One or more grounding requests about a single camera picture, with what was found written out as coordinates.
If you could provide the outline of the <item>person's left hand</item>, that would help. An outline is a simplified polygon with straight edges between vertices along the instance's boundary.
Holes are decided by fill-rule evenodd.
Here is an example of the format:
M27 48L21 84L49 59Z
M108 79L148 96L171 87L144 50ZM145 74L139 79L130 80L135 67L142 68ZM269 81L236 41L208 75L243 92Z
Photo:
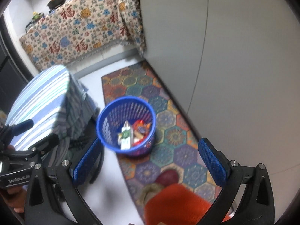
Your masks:
M19 186L7 189L6 192L8 196L3 196L5 203L13 208L16 213L23 213L27 191Z

